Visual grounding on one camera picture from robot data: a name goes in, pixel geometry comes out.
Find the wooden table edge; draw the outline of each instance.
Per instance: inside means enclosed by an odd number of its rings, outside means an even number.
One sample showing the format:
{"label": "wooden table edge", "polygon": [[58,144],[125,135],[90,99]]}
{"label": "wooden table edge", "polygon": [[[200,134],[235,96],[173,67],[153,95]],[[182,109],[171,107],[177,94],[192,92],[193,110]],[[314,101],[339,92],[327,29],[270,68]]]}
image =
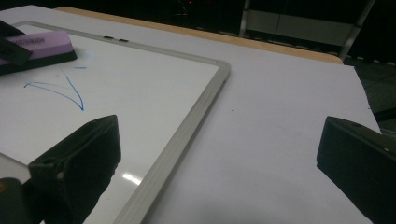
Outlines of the wooden table edge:
{"label": "wooden table edge", "polygon": [[184,27],[177,27],[177,26],[166,25],[166,24],[161,24],[161,23],[156,23],[156,22],[151,22],[151,21],[140,21],[140,20],[136,20],[136,19],[114,16],[114,15],[109,15],[109,14],[105,14],[105,13],[94,12],[94,11],[89,11],[89,10],[84,10],[84,9],[79,9],[79,8],[74,8],[74,7],[57,7],[55,9],[62,11],[62,12],[72,13],[72,14],[76,14],[76,15],[80,15],[80,16],[86,16],[86,17],[91,17],[91,18],[96,18],[96,19],[101,19],[101,20],[106,20],[106,21],[116,21],[116,22],[131,24],[131,25],[135,25],[135,26],[142,26],[142,27],[147,27],[147,28],[152,28],[152,29],[157,29],[157,30],[168,31],[168,32],[172,32],[172,33],[182,34],[182,35],[190,35],[190,36],[200,37],[200,38],[204,38],[204,39],[224,42],[224,43],[228,43],[228,44],[234,44],[234,45],[249,47],[249,48],[254,48],[254,49],[263,49],[263,50],[268,50],[271,52],[282,53],[282,54],[286,54],[286,55],[297,56],[297,57],[301,57],[301,58],[317,60],[317,61],[326,62],[326,63],[343,64],[342,60],[334,55],[320,53],[320,52],[314,52],[314,51],[310,51],[310,50],[306,50],[306,49],[296,49],[296,48],[287,47],[287,46],[281,46],[281,45],[270,44],[270,43],[265,43],[265,42],[261,42],[261,41],[244,39],[244,38],[240,38],[240,37],[236,37],[236,36],[214,34],[214,33],[209,33],[209,32],[204,32],[204,31],[199,31],[199,30],[192,30],[192,29],[188,29],[188,28],[184,28]]}

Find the whiteboard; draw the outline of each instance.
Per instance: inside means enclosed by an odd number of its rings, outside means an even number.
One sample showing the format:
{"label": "whiteboard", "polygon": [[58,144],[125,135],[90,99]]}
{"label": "whiteboard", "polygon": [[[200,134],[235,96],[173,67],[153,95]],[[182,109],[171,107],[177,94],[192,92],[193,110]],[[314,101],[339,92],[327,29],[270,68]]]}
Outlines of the whiteboard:
{"label": "whiteboard", "polygon": [[[26,34],[62,29],[30,21],[15,25]],[[28,164],[84,123],[115,114],[121,162],[85,223],[117,223],[125,212],[140,222],[231,66],[66,31],[78,56],[75,61],[0,76],[0,152]]]}

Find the whiteboard eraser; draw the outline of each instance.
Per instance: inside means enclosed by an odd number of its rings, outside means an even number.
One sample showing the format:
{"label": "whiteboard eraser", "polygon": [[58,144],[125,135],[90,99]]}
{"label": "whiteboard eraser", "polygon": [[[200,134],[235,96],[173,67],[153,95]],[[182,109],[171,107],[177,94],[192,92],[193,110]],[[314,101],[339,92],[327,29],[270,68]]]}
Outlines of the whiteboard eraser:
{"label": "whiteboard eraser", "polygon": [[77,58],[66,31],[7,37],[7,41],[32,52],[23,65],[0,59],[0,75],[65,63]]}

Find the blue ink scribble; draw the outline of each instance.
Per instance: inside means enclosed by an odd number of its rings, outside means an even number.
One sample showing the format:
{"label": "blue ink scribble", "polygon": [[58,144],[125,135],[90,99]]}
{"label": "blue ink scribble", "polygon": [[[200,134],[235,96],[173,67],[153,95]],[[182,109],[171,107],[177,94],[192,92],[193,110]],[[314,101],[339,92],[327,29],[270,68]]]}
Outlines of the blue ink scribble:
{"label": "blue ink scribble", "polygon": [[50,83],[45,83],[45,82],[30,82],[30,83],[27,83],[27,84],[24,86],[24,88],[26,88],[26,87],[28,87],[28,86],[31,86],[31,87],[36,87],[36,88],[39,88],[39,89],[42,89],[42,90],[45,90],[45,91],[54,92],[54,93],[56,93],[56,94],[61,95],[62,97],[65,97],[66,99],[72,101],[73,103],[75,103],[75,104],[81,109],[81,111],[84,111],[84,102],[82,101],[81,95],[79,94],[79,92],[77,91],[77,89],[75,88],[75,86],[73,85],[73,83],[71,82],[70,78],[69,78],[69,77],[67,76],[67,74],[64,72],[64,70],[61,69],[61,71],[62,71],[62,73],[64,74],[64,76],[66,77],[66,79],[67,79],[69,85],[73,88],[74,92],[75,92],[76,95],[78,96],[79,102],[76,102],[76,101],[73,100],[71,97],[69,97],[69,96],[67,96],[67,95],[65,95],[65,94],[63,94],[63,93],[61,93],[61,92],[52,90],[52,89],[50,88],[50,87],[52,86],[52,87],[58,87],[58,88],[65,88],[65,89],[68,89],[68,88],[66,88],[66,87],[64,87],[64,86],[59,86],[59,85],[50,84]]}

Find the white table surface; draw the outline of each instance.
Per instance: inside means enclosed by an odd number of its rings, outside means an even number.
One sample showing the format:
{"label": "white table surface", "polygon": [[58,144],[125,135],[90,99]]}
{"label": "white table surface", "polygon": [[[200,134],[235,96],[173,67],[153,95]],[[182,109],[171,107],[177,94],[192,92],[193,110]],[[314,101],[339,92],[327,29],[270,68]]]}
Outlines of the white table surface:
{"label": "white table surface", "polygon": [[219,99],[145,222],[371,223],[316,167],[327,116],[379,132],[353,67],[43,7],[1,11],[0,20],[38,21],[231,64]]}

